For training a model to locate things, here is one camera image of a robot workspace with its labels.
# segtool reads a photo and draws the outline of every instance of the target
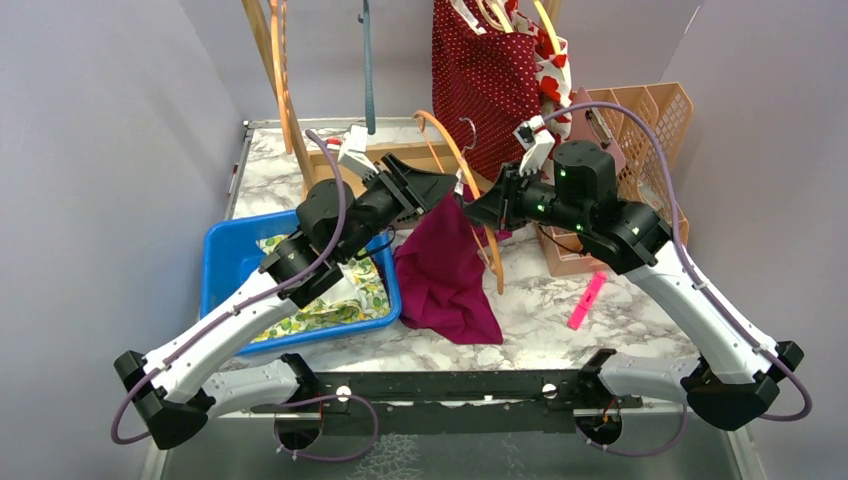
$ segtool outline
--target red fabric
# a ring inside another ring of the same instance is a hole
[[[398,247],[401,321],[454,343],[500,345],[503,334],[483,293],[486,266],[471,235],[468,219],[448,195]]]
[[[475,0],[465,0],[486,25]],[[521,122],[539,115],[539,86],[534,52],[536,38],[524,33],[477,35],[450,2],[433,6],[433,113],[457,145],[467,150],[468,164],[494,181],[501,164],[520,161],[524,148],[513,135]]]

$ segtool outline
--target blue plastic tub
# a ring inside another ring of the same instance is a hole
[[[259,266],[265,253],[256,245],[257,240],[274,235],[290,234],[297,228],[297,223],[294,210],[289,210],[258,217],[228,220],[209,229],[203,244],[200,316],[205,316],[229,298]],[[371,240],[368,248],[379,247],[388,240],[389,236],[384,233]],[[389,295],[391,311],[388,316],[251,343],[238,354],[255,355],[295,344],[331,340],[389,326],[397,320],[401,311],[400,287],[395,275],[391,249],[380,251],[374,256],[374,260],[377,262]]]

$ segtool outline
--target white clip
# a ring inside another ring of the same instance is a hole
[[[521,159],[518,172],[521,175],[531,175],[542,169],[548,154],[554,148],[556,141],[545,126],[541,115],[523,122],[513,132],[521,146],[527,150]]]
[[[456,170],[456,185],[453,187],[453,193],[462,196],[465,191],[465,184],[462,183],[462,169]]]
[[[338,163],[365,179],[375,173],[380,173],[377,167],[368,160],[365,150],[368,148],[368,129],[362,125],[351,125],[342,138],[339,147]]]
[[[161,360],[159,363],[153,366],[153,368],[159,369],[160,372],[167,372],[171,368],[171,366],[165,363],[165,360]]]

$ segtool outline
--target cable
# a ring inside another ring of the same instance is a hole
[[[239,304],[234,305],[233,308],[230,311],[222,314],[220,317],[209,322],[202,329],[198,330],[197,333],[194,334],[193,337],[188,339],[188,341],[186,341],[179,348],[174,350],[174,352],[171,355],[169,355],[168,357],[166,357],[162,361],[162,363],[166,367],[169,367],[172,363],[174,363],[174,361],[177,358],[179,358],[182,354],[184,354],[189,348],[191,348],[201,338],[205,337],[209,332],[211,332],[212,330],[217,328],[219,325],[224,323],[228,318],[233,316],[233,311],[236,311],[236,312],[241,311],[241,310],[245,309],[246,307],[248,307],[248,306],[250,306],[250,305],[252,305],[252,304],[254,304],[254,303],[256,303],[260,300],[268,298],[271,295],[279,293],[282,290],[285,290],[286,288],[290,287],[291,285],[294,285],[295,283],[304,279],[307,275],[312,273],[316,268],[318,268],[321,264],[323,264],[324,261],[327,260],[327,258],[330,256],[330,253],[333,251],[333,249],[336,247],[336,244],[339,242],[339,238],[341,238],[342,230],[344,229],[345,213],[347,211],[347,205],[345,204],[345,190],[344,190],[345,184],[344,184],[344,180],[342,179],[341,171],[339,171],[339,165],[338,165],[338,163],[336,163],[336,158],[333,156],[332,152],[330,152],[330,149],[327,148],[327,143],[324,142],[324,140],[322,140],[312,130],[306,130],[306,136],[310,140],[315,142],[315,144],[317,144],[318,147],[321,149],[321,152],[324,154],[324,156],[327,157],[327,162],[329,162],[330,169],[333,170],[333,177],[336,180],[336,189],[337,189],[338,197],[339,197],[339,218],[338,218],[338,221],[336,221],[336,229],[333,231],[333,236],[330,237],[330,241],[327,243],[327,247],[324,249],[323,252],[321,252],[320,255],[318,255],[318,258],[316,258],[315,261],[312,262],[312,264],[310,264],[308,267],[306,267],[303,271],[301,271],[297,275],[285,280],[284,282],[280,283],[279,285],[277,285],[273,288],[269,288],[268,290],[265,290],[262,293],[254,295],[253,297],[250,297],[247,300],[245,300],[245,301],[243,301]],[[127,395],[123,398],[123,400],[121,400],[121,403],[118,406],[118,411],[115,414],[114,418],[112,419],[112,426],[111,426],[111,429],[110,429],[112,441],[115,442],[116,444],[118,444],[118,445],[129,445],[131,443],[138,442],[138,441],[143,440],[143,439],[150,436],[150,432],[145,432],[145,433],[136,435],[134,437],[122,438],[118,434],[118,427],[121,424],[121,418],[123,418],[124,413],[127,410],[127,407],[129,407],[130,403],[132,403],[132,399],[138,394],[138,392],[145,385],[147,385],[151,380],[156,378],[156,376],[159,375],[160,372],[161,372],[161,370],[158,367],[152,369],[150,372],[148,372],[146,375],[144,375],[144,377],[142,377],[142,379],[139,380],[138,383],[133,385],[133,387],[130,388],[130,390],[127,392]]]
[[[543,120],[545,122],[548,122],[556,117],[565,115],[566,113],[571,113],[575,110],[584,110],[593,107],[608,108],[623,113],[626,117],[635,122],[639,126],[639,128],[641,128],[642,131],[645,132],[645,135],[648,136],[648,140],[651,142],[651,146],[654,148],[657,157],[660,159],[660,164],[662,165],[663,169],[663,176],[665,177],[665,183],[668,188],[668,197],[671,201],[671,228],[673,230],[672,241],[674,243],[675,251],[677,252],[677,257],[680,259],[680,263],[683,264],[683,268],[684,270],[686,270],[686,273],[689,274],[689,278],[692,279],[692,282],[694,282],[695,285],[704,285],[704,280],[698,275],[698,272],[695,271],[695,267],[689,262],[689,258],[686,254],[686,247],[680,240],[680,211],[677,205],[677,198],[674,195],[674,188],[671,184],[671,171],[668,168],[668,159],[665,156],[665,151],[663,151],[663,148],[660,145],[660,141],[659,139],[657,139],[656,134],[654,134],[653,130],[651,130],[651,128],[645,123],[645,121],[639,118],[638,115],[628,110],[627,108],[609,102],[588,102],[581,103],[580,105],[572,105],[570,107],[553,112],[550,115],[545,115],[543,117]],[[747,341],[754,348],[755,351],[760,353],[769,362],[771,362],[772,365],[777,367],[777,369],[780,370],[781,373],[783,373],[786,378],[788,378],[789,381],[792,382],[793,385],[795,385],[795,387],[798,389],[798,392],[801,394],[801,397],[803,397],[804,399],[804,406],[797,413],[791,415],[773,415],[765,413],[761,415],[760,418],[775,422],[793,422],[805,418],[807,415],[810,414],[810,411],[812,411],[813,409],[813,399],[811,398],[810,392],[809,390],[807,390],[807,387],[804,385],[803,382],[801,382],[801,379],[798,378],[797,375],[795,375],[795,372],[793,372],[785,363],[783,363],[779,358],[777,358],[770,351],[768,351],[768,349],[762,348],[757,339],[754,338],[753,335],[748,333],[747,330],[745,330],[745,328],[742,326],[736,316],[733,315],[733,312],[731,312],[726,306],[724,306],[722,301],[719,300],[715,293],[711,291],[711,288],[712,287],[710,286],[705,286],[701,289],[701,292],[704,294],[710,304],[716,310],[718,310],[719,314],[724,317],[725,320],[727,320],[731,327],[733,327],[733,329],[736,330],[736,332],[739,333],[739,335],[742,336],[742,338],[744,338],[745,341]]]
[[[686,405],[683,405],[683,415],[680,419],[680,426],[677,427],[677,433],[671,437],[671,440],[668,441],[665,445],[661,447],[657,447],[653,450],[647,450],[645,452],[633,452],[630,450],[619,450],[617,448],[612,448],[609,445],[601,445],[597,442],[592,441],[589,437],[583,433],[583,430],[577,429],[577,432],[586,439],[586,445],[590,445],[592,447],[597,448],[598,450],[603,450],[606,453],[612,453],[613,455],[620,455],[622,457],[630,457],[630,458],[640,458],[640,457],[652,457],[654,455],[659,455],[661,453],[667,452],[674,448],[680,442],[680,439],[683,438],[683,432],[686,431],[686,425],[689,423],[689,415],[687,415],[689,408]]]
[[[607,405],[607,408],[605,408],[604,411],[601,412],[601,415],[603,416],[603,419],[604,419],[604,423],[607,423],[609,421],[609,416],[607,415],[607,412],[609,411],[610,408],[612,408],[613,405],[618,406],[618,414],[619,414],[619,416],[621,416],[621,404],[618,403],[618,402],[619,402],[618,397],[612,397],[612,400],[610,400],[610,403],[609,403],[609,405]]]
[[[378,253],[382,252],[383,250],[391,247],[392,244],[395,242],[395,237],[397,237],[397,230],[392,225],[389,225],[386,228],[386,230],[391,232],[391,236],[389,236],[389,239],[386,240],[386,243],[380,245],[379,247],[375,248],[374,250],[366,250],[365,253],[358,254],[358,255],[354,256],[353,259],[354,260],[364,260],[368,257],[372,257],[374,255],[377,255]]]
[[[365,408],[367,408],[368,412],[371,413],[371,418],[374,419],[374,430],[371,432],[371,438],[368,440],[368,444],[365,445],[365,447],[363,447],[362,450],[360,450],[356,453],[352,453],[350,455],[343,455],[341,457],[324,457],[324,456],[321,456],[321,455],[312,455],[312,454],[309,454],[309,453],[298,453],[299,452],[298,450],[289,450],[285,445],[283,445],[283,442],[280,441],[280,430],[277,427],[277,424],[275,423],[274,424],[274,440],[277,442],[277,445],[278,445],[277,452],[278,453],[279,452],[286,452],[286,453],[288,453],[292,456],[292,459],[297,459],[298,457],[303,457],[303,458],[307,458],[309,460],[317,460],[319,462],[337,463],[337,462],[347,462],[347,461],[350,461],[350,460],[356,460],[357,458],[365,455],[372,448],[374,448],[374,445],[377,443],[377,435],[380,432],[380,420],[377,417],[377,411],[374,409],[374,406],[371,405],[371,403],[368,400],[365,400],[364,398],[362,398],[358,395],[324,395],[324,396],[321,396],[321,397],[315,397],[315,398],[310,398],[310,399],[307,399],[307,400],[301,400],[299,402],[281,403],[281,404],[279,404],[279,406],[283,407],[283,408],[302,407],[304,405],[311,405],[313,403],[324,402],[324,401],[327,401],[327,400],[336,400],[336,399],[341,398],[341,397],[349,398],[351,400],[356,400],[357,402],[365,405]]]
[[[565,250],[566,252],[569,252],[569,253],[574,253],[574,254],[577,254],[577,255],[583,255],[582,253],[578,252],[577,250],[574,250],[573,248],[568,248],[568,247],[566,247],[565,245],[563,245],[563,244],[561,244],[561,243],[557,242],[557,241],[554,239],[553,235],[551,235],[550,233],[546,232],[546,231],[545,231],[545,229],[544,229],[544,228],[542,228],[542,226],[541,226],[541,225],[536,225],[536,227],[539,229],[539,231],[542,233],[542,235],[544,235],[544,236],[548,237],[548,240],[550,240],[550,241],[554,242],[554,244],[555,244],[557,247],[559,247],[559,248],[561,248],[561,249],[563,249],[563,250]]]

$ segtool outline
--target gray wall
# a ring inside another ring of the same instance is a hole
[[[696,123],[676,172],[692,253],[753,321],[806,350],[803,423],[754,425],[769,478],[846,478],[848,3],[708,0],[664,80]],[[799,408],[789,384],[775,411]]]
[[[167,0],[3,2],[0,44],[0,478],[136,478],[112,361],[197,314],[239,116]]]
[[[180,1],[241,116],[279,117],[241,2]],[[575,85],[656,82],[702,1],[563,0],[557,33],[569,41]],[[363,115],[361,3],[289,2],[289,83],[301,118]],[[371,1],[377,115],[431,108],[432,9],[433,0]]]

